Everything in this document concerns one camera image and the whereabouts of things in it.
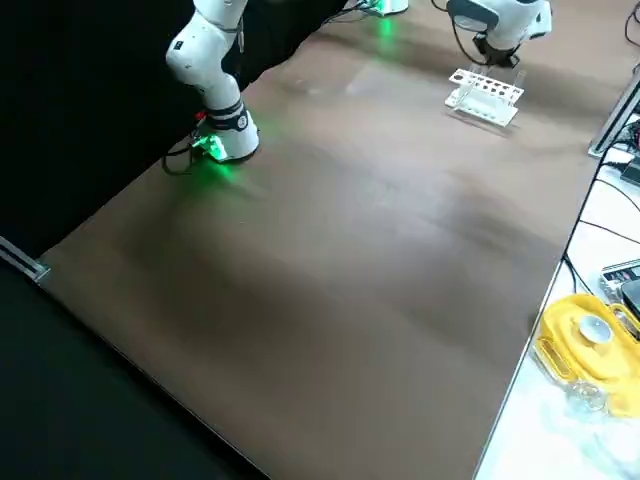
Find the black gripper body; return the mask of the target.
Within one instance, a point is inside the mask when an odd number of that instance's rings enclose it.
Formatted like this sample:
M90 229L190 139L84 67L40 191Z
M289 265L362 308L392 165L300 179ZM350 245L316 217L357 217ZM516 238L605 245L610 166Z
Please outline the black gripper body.
M499 50L487 44L483 55L490 67L515 68L519 63L518 49L519 47L516 46L507 50Z

